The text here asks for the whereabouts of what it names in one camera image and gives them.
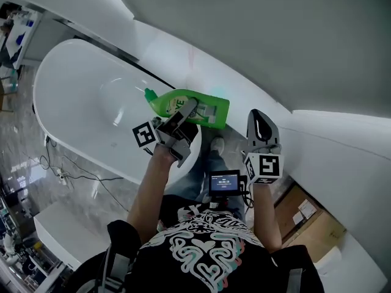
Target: bottle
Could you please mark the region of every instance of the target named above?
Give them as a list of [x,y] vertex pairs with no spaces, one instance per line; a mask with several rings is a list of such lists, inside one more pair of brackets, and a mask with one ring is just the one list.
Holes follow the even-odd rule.
[[175,89],[158,97],[153,90],[145,89],[145,99],[160,117],[170,117],[190,98],[195,98],[198,105],[186,121],[224,129],[230,107],[229,100],[187,89]]

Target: display screen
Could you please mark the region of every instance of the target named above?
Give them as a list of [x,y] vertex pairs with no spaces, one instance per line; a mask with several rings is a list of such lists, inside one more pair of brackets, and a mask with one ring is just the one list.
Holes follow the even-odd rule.
[[238,190],[238,175],[213,175],[211,176],[212,191]]

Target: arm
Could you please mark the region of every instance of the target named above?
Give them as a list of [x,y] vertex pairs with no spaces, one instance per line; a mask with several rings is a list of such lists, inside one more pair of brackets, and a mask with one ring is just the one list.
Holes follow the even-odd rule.
[[282,246],[269,186],[254,184],[254,234],[270,253]]
[[127,220],[139,233],[141,244],[156,234],[164,188],[174,162],[168,148],[156,146]]

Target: bottle label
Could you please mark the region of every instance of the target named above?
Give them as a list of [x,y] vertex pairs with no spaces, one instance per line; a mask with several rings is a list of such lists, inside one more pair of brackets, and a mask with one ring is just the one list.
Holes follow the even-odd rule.
[[[189,100],[187,96],[178,96],[167,105],[166,112],[169,115],[176,113]],[[205,123],[214,124],[216,122],[216,106],[209,106],[198,103],[197,108],[189,116],[192,120],[204,121]]]

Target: bathtub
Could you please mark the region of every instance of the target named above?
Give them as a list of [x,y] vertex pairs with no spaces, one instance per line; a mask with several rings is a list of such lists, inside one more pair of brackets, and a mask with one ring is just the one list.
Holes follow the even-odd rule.
[[[132,129],[156,114],[144,89],[158,95],[170,87],[84,40],[54,47],[34,81],[35,113],[56,142],[113,173],[140,184],[151,156],[137,145]],[[191,154],[170,170],[169,184],[187,174],[199,155],[201,132]],[[148,145],[153,151],[154,143]]]

